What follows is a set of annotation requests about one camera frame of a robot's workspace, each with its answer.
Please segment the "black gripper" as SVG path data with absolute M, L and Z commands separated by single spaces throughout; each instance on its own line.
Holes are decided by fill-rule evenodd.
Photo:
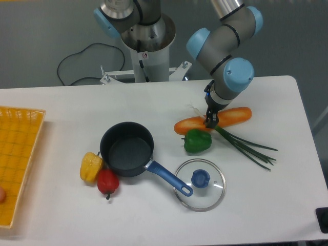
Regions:
M 206 118 L 204 121 L 204 124 L 206 125 L 206 128 L 213 129 L 218 125 L 219 119 L 217 115 L 212 115 L 212 114 L 217 114 L 218 111 L 224 109 L 227 107 L 227 105 L 219 104 L 214 101 L 214 99 L 211 96 L 211 92 L 213 90 L 213 84 L 214 80 L 211 80 L 210 83 L 205 87 L 204 92 L 206 93 L 205 95 L 205 101 L 208 105 L 207 111 L 206 111 Z

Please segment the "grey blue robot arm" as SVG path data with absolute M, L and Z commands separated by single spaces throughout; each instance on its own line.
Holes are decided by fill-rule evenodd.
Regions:
M 221 26 L 215 31 L 197 30 L 186 48 L 192 58 L 209 73 L 205 88 L 208 105 L 204 124 L 215 127 L 218 112 L 224 109 L 254 78 L 252 64 L 231 53 L 263 25 L 255 7 L 243 1 L 212 1 Z M 161 11 L 160 1 L 103 1 L 94 17 L 109 37 L 119 37 L 130 50 L 136 82 L 169 79 L 169 47 L 176 36 L 174 22 Z

